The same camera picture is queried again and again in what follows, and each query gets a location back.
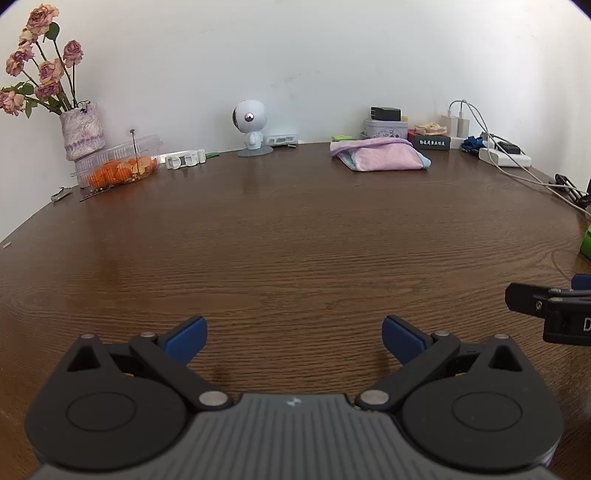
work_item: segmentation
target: vase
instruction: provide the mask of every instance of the vase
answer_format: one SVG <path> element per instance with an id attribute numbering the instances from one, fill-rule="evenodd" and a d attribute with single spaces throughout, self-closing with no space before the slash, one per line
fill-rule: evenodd
<path id="1" fill-rule="evenodd" d="M 68 160 L 78 160 L 105 146 L 103 127 L 95 103 L 63 112 L 60 122 Z"/>

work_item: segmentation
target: ribbed gray panel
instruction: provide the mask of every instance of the ribbed gray panel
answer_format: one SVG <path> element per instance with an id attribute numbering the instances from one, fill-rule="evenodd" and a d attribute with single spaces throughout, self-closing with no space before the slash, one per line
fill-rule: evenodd
<path id="1" fill-rule="evenodd" d="M 512 475 L 457 472 L 402 438 L 390 417 L 353 408 L 343 395 L 245 394 L 197 416 L 172 449 L 105 474 L 41 467 L 31 480 L 557 480 L 543 467 Z"/>

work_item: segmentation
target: bright green object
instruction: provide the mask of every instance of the bright green object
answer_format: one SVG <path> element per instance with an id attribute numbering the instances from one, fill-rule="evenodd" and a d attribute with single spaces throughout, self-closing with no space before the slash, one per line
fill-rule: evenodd
<path id="1" fill-rule="evenodd" d="M 356 140 L 356 138 L 353 138 L 350 135 L 333 135 L 332 138 L 333 142 L 345 142 L 348 140 Z"/>
<path id="2" fill-rule="evenodd" d="M 581 253 L 591 260 L 591 225 L 587 228 L 583 243 L 581 244 Z"/>

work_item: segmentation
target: transparent lid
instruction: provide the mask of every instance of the transparent lid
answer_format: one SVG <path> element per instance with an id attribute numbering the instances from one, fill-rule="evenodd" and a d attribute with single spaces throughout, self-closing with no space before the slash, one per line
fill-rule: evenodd
<path id="1" fill-rule="evenodd" d="M 162 145 L 162 142 L 158 138 L 158 135 L 149 135 L 147 137 L 137 138 L 135 145 L 132 140 L 116 147 L 106 148 L 77 160 L 75 162 L 76 173 L 104 165 L 112 160 L 124 160 L 129 157 L 135 157 L 135 155 L 145 154 L 160 145 Z"/>

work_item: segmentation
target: blue gripper pad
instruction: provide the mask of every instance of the blue gripper pad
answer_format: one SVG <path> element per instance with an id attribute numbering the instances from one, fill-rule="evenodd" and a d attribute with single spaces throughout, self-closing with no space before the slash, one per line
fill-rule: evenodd
<path id="1" fill-rule="evenodd" d="M 207 321 L 201 316 L 189 318 L 170 332 L 160 335 L 158 346 L 182 365 L 187 365 L 207 343 Z"/>
<path id="2" fill-rule="evenodd" d="M 591 275 L 577 273 L 570 280 L 570 288 L 573 290 L 591 290 Z"/>
<path id="3" fill-rule="evenodd" d="M 429 335 L 396 315 L 390 315 L 384 319 L 382 341 L 388 351 L 403 365 L 433 344 Z"/>

